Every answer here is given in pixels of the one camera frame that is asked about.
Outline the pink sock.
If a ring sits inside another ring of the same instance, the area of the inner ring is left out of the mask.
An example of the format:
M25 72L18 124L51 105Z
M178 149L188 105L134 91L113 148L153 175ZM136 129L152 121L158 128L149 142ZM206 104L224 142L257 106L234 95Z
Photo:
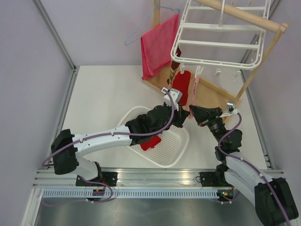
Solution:
M195 98L196 98L196 89L199 83L199 76L194 77L193 79L193 83L192 83L192 89L189 95L189 100L187 103L187 110L190 112L188 119L192 119L193 118L193 114L192 111L190 110L190 105L194 105L195 104Z

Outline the red sock with white print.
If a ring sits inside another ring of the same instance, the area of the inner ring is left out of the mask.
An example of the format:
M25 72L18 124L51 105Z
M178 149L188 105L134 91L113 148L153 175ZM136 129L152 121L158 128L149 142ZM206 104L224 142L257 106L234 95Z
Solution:
M161 142L161 138L159 136L153 136L150 141L144 142L140 144L140 147L143 151L147 151L150 148L154 148Z

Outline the plain red sock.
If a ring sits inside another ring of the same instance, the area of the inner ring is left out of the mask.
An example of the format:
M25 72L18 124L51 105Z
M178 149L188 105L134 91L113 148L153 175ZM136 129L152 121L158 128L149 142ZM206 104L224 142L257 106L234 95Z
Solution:
M186 106L187 104L190 77L191 73L189 71L184 71L183 74L178 72L173 80L172 88L177 89L182 93L182 97L178 102L182 106Z

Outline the white clip drying hanger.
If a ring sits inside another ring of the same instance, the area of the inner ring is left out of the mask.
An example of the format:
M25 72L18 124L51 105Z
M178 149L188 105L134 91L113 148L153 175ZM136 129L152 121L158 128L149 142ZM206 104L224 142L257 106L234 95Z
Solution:
M260 65L266 30L195 0L186 2L171 50L183 66L252 71Z

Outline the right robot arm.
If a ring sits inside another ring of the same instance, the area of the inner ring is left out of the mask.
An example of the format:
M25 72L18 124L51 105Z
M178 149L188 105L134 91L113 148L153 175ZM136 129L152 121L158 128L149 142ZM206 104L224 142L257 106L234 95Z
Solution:
M215 181L219 185L230 184L235 187L255 207L258 219L265 226L291 225L299 217L293 195L287 180L274 178L263 172L243 156L239 148L243 133L234 126L225 128L223 117L237 115L238 124L242 116L237 109L231 108L224 113L221 108L189 106L197 124L207 126L217 140L216 158L221 164L216 168Z

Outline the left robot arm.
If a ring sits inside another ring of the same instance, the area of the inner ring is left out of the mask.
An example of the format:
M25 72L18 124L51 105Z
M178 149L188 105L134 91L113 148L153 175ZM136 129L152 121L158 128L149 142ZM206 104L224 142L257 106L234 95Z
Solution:
M163 104L100 134L72 134L70 129L64 129L51 145L55 174L77 174L91 185L98 186L103 181L101 167L99 163L85 159L85 155L113 147L147 143L171 126L182 128L189 114L182 107Z

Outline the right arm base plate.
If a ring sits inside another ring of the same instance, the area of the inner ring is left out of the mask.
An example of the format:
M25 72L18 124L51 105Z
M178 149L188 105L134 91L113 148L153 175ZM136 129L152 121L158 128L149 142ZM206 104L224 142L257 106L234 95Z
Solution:
M210 171L200 172L198 181L203 187L224 187L228 185L226 182L219 180L215 172Z

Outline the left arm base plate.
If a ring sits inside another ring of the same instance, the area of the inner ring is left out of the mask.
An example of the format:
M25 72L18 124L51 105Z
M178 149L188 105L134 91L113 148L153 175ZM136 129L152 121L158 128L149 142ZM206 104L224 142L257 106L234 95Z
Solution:
M96 184L96 182L100 182L106 184L110 187L115 187L118 180L118 173L117 172L103 172L102 179L95 178L91 181L84 181L80 176L77 176L76 179L76 186L101 186L100 184Z

